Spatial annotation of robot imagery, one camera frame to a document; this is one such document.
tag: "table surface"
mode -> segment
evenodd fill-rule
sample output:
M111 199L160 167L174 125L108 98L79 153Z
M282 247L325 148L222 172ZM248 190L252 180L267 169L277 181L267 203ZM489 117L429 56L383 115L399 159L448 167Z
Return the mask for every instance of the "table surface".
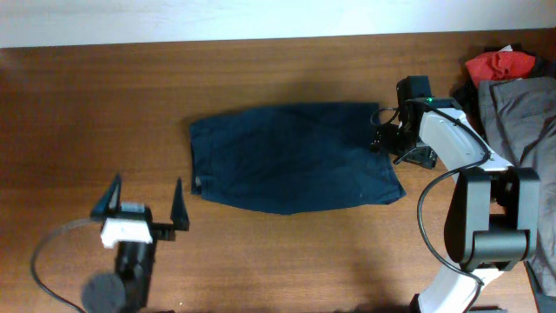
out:
M146 311L407 305L440 267L415 207L442 166L396 166L407 196L388 206L263 214L190 194L188 125L278 103L396 106L395 84L408 75L428 75L434 94L447 96L482 47L521 42L553 56L554 38L554 30L527 30L0 50L0 310L70 312L33 283L30 253L49 230L87 216L117 172L122 199L148 203L162 222L176 179L185 182L191 229L159 244ZM453 181L441 183L425 207L441 254L452 192ZM87 278L112 270L115 252L98 231L60 237L38 260L45 282L79 303ZM478 304L535 311L523 265Z

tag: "gray fabric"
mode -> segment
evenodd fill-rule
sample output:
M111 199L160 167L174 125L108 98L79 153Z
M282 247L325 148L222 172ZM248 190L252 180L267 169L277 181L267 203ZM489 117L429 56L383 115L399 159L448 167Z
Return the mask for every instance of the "gray fabric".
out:
M493 150L539 173L539 241L531 266L545 294L556 296L556 80L481 82L479 107Z

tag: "folded cloth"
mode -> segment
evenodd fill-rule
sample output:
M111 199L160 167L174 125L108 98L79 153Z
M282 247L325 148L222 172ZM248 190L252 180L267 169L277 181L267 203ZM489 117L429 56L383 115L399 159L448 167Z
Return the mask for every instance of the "folded cloth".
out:
M535 65L535 57L518 51L486 52L466 62L475 87L485 80L527 78Z
M405 191L388 155L369 149L377 110L295 104L202 119L190 126L192 192L277 214L392 203Z
M482 82L479 98L491 148L539 174L539 237L531 266L544 293L556 296L556 80Z

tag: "navy fabric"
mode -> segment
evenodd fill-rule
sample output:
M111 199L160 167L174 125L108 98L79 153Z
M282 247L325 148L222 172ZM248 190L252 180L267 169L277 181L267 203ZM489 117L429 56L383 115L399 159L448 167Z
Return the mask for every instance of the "navy fabric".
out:
M376 110L376 103L295 104L197 121L189 129L192 192L277 214L392 203L405 191L388 155L369 149Z

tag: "red cloth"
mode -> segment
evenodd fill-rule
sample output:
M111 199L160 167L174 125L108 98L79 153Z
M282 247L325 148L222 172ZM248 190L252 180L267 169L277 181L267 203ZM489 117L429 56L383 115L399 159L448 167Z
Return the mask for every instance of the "red cloth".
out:
M475 87L484 80L527 78L535 65L535 58L523 52L486 52L466 62Z

